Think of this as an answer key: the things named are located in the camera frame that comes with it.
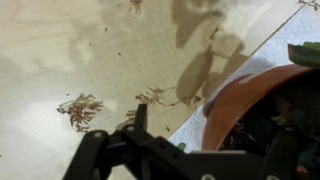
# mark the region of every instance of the orange plant pot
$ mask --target orange plant pot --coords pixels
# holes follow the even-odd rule
[[[233,126],[255,103],[285,82],[312,71],[295,64],[286,65],[252,79],[244,76],[228,84],[218,93],[209,110],[202,150],[219,150]]]

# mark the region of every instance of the green leaf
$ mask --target green leaf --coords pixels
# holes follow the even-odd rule
[[[320,69],[320,43],[305,43],[304,46],[289,44],[288,54],[295,64]]]
[[[186,143],[183,143],[183,142],[178,145],[178,149],[180,149],[181,151],[184,151],[186,147],[187,147]]]
[[[313,49],[319,49],[320,50],[320,42],[305,42],[303,43],[303,47],[313,48]]]

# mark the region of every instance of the light wood surface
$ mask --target light wood surface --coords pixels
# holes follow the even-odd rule
[[[137,95],[171,88],[159,101],[186,101],[148,109],[148,132],[168,137],[300,8],[291,0],[143,0],[138,13],[130,6],[0,1],[0,179],[61,179],[82,134],[56,108],[80,93],[104,102],[91,129],[112,133]],[[193,95],[201,101],[186,98]]]

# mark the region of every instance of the dried plant debris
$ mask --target dried plant debris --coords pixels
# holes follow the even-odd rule
[[[68,101],[59,106],[58,112],[70,115],[71,126],[77,128],[77,132],[87,132],[88,123],[93,120],[97,111],[103,107],[102,101],[95,101],[93,95],[80,94],[76,100]]]
[[[134,118],[136,117],[137,110],[129,110],[126,114],[127,121],[133,121]]]
[[[299,0],[300,4],[308,5],[310,7],[313,7],[315,11],[318,11],[318,8],[320,7],[320,4],[317,2],[317,0],[311,0],[311,1],[305,1],[305,0]]]
[[[144,104],[152,105],[152,104],[158,103],[162,106],[175,106],[182,101],[185,101],[187,99],[192,99],[192,101],[195,105],[195,108],[197,109],[196,102],[201,101],[202,98],[199,96],[196,96],[196,95],[190,95],[188,97],[184,97],[184,98],[177,100],[175,102],[172,102],[172,103],[162,102],[161,100],[163,98],[164,93],[170,89],[175,89],[175,87],[171,87],[171,88],[167,88],[167,89],[160,89],[159,87],[156,87],[156,88],[149,87],[149,92],[146,92],[145,94],[140,93],[135,98],[140,100],[140,102],[144,103]]]
[[[130,0],[130,9],[129,11],[132,10],[132,8],[135,9],[136,14],[140,14],[141,13],[141,4],[142,0]]]
[[[245,150],[264,156],[272,137],[272,125],[257,114],[241,119],[225,138],[220,150]]]
[[[210,38],[211,40],[213,40],[213,39],[214,39],[215,34],[216,34],[218,31],[219,31],[219,28],[218,28],[218,27],[216,27],[216,28],[212,31],[212,33],[210,34],[209,38]]]

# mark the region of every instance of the dried leaf fragment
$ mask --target dried leaf fragment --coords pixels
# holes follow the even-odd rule
[[[87,132],[89,127],[83,124],[87,125],[92,121],[96,115],[95,111],[101,111],[102,107],[102,101],[95,101],[93,95],[85,96],[82,93],[76,100],[61,104],[57,110],[62,114],[69,114],[71,126],[75,125],[77,132]]]
[[[218,27],[216,27],[216,28],[212,31],[212,33],[211,33],[210,36],[209,36],[211,40],[214,39],[214,36],[215,36],[215,34],[216,34],[218,31],[219,31],[219,28],[218,28]]]
[[[182,101],[185,101],[187,99],[191,99],[195,105],[195,108],[197,109],[196,102],[201,101],[201,97],[196,96],[196,95],[190,95],[190,96],[184,97],[184,98],[179,99],[176,102],[172,102],[172,103],[164,103],[163,101],[161,101],[164,93],[170,89],[175,89],[175,87],[171,87],[171,88],[167,88],[167,89],[161,89],[159,87],[156,87],[156,88],[149,87],[150,92],[146,92],[145,94],[140,93],[135,98],[140,100],[140,102],[144,103],[144,104],[158,103],[163,106],[175,106]]]
[[[142,3],[142,0],[130,0],[130,9],[129,11],[132,10],[132,7],[134,7],[135,11],[136,11],[136,14],[139,14],[141,13],[141,3]]]
[[[136,117],[137,110],[129,110],[126,114],[126,117],[128,118],[127,121],[134,120]]]
[[[313,7],[315,11],[318,11],[318,7],[320,4],[317,2],[317,0],[311,0],[311,1],[305,1],[305,0],[298,0],[299,4],[308,5],[310,7]]]

